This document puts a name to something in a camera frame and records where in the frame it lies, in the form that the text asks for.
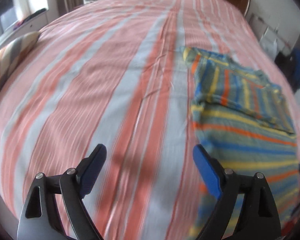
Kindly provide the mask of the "striped knit sweater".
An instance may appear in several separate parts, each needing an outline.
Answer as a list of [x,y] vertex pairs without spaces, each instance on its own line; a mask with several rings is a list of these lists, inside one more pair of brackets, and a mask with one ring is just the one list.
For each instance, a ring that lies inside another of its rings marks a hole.
[[297,135],[279,85],[229,55],[195,47],[181,50],[194,77],[192,123],[211,157],[237,174],[265,175],[283,234],[298,218]]

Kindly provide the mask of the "black jacket on chair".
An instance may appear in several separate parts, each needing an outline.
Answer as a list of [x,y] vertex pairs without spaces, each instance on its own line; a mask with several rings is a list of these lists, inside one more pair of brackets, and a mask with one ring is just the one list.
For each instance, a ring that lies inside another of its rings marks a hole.
[[279,52],[275,58],[275,64],[281,70],[286,80],[288,81],[293,93],[295,94],[298,90],[294,90],[291,86],[294,67],[294,60],[291,56],[291,53],[289,55],[284,55],[282,52]]

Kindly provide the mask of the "white bedside desk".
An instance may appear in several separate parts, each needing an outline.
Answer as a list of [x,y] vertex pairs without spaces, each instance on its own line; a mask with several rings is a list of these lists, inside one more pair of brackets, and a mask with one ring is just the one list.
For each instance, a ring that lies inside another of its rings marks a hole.
[[292,52],[290,44],[279,34],[277,27],[272,28],[260,16],[252,14],[249,25],[259,45],[270,58],[275,59],[278,53],[287,56]]

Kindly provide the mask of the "pink striped bed cover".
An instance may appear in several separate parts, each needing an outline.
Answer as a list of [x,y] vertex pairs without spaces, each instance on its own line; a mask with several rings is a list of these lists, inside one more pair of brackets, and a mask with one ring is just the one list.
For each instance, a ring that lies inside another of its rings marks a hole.
[[282,89],[282,72],[226,0],[100,0],[45,26],[0,91],[0,197],[16,233],[36,174],[63,174],[98,144],[83,203],[102,239],[198,239],[217,200],[193,159],[194,77],[181,50],[229,55]]

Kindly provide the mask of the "striped cushion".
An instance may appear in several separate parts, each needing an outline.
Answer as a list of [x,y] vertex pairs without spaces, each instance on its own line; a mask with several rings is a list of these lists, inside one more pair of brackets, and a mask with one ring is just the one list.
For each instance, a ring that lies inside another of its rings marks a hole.
[[39,31],[33,31],[11,41],[0,50],[0,91],[19,64],[34,48],[40,37]]

